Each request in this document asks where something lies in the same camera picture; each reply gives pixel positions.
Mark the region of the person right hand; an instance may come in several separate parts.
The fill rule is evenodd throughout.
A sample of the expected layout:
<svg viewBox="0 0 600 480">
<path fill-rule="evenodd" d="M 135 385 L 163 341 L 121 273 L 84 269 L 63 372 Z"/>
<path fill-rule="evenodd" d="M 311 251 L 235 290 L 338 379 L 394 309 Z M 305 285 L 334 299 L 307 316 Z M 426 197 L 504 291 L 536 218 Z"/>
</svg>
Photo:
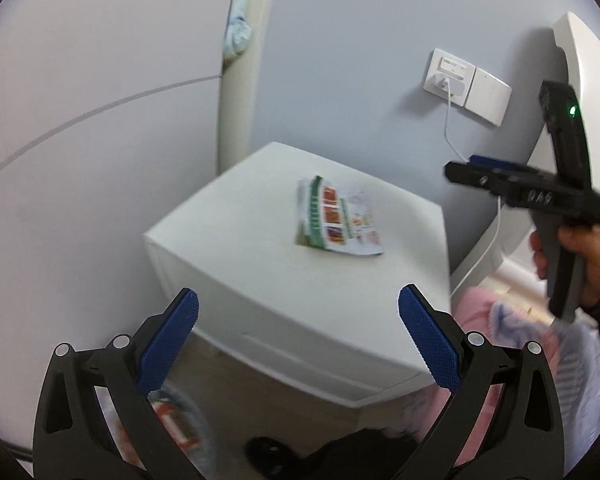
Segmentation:
<svg viewBox="0 0 600 480">
<path fill-rule="evenodd" d="M 561 226 L 558 240 L 563 248 L 583 257 L 586 266 L 580 306 L 592 308 L 600 301 L 600 226 Z"/>
</svg>

